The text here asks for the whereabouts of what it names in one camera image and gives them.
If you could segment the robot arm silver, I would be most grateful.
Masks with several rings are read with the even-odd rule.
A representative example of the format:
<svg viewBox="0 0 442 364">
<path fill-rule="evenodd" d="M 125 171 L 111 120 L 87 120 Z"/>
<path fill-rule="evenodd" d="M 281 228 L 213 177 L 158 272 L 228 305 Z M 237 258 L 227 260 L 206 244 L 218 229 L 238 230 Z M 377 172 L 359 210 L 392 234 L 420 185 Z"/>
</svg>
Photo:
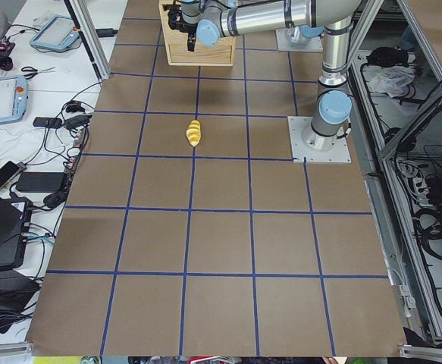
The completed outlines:
<svg viewBox="0 0 442 364">
<path fill-rule="evenodd" d="M 287 38 L 293 43 L 308 42 L 315 37 L 319 37 L 324 32 L 324 27 L 310 27 L 308 25 L 290 28 L 287 31 Z"/>
<path fill-rule="evenodd" d="M 159 6 L 168 62 L 179 66 L 231 66 L 234 40 L 250 33 L 275 31 L 283 51 L 322 53 L 317 112 L 301 138 L 312 150 L 327 152 L 344 137 L 350 101 L 340 86 L 381 3 L 372 1 L 358 26 L 358 1 L 172 1 Z"/>
</svg>

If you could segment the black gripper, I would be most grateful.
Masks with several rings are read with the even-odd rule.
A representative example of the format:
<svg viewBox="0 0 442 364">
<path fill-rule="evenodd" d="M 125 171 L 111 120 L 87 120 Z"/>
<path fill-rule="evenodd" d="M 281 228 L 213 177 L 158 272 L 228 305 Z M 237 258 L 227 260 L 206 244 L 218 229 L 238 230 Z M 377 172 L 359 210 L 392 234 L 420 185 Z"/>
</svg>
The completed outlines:
<svg viewBox="0 0 442 364">
<path fill-rule="evenodd" d="M 187 34 L 187 50 L 195 51 L 198 24 L 197 1 L 173 1 L 168 10 L 168 25 L 172 30 Z"/>
</svg>

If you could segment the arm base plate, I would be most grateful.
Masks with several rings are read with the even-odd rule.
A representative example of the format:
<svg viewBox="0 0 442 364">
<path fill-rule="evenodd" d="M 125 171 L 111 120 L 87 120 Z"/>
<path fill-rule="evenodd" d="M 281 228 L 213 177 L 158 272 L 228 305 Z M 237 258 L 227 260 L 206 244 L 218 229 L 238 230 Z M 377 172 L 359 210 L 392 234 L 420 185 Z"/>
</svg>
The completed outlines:
<svg viewBox="0 0 442 364">
<path fill-rule="evenodd" d="M 324 27 L 307 25 L 276 30 L 277 49 L 285 52 L 322 52 Z"/>
<path fill-rule="evenodd" d="M 342 127 L 335 136 L 325 137 L 312 129 L 312 117 L 289 116 L 287 121 L 293 162 L 349 164 L 352 161 Z"/>
</svg>

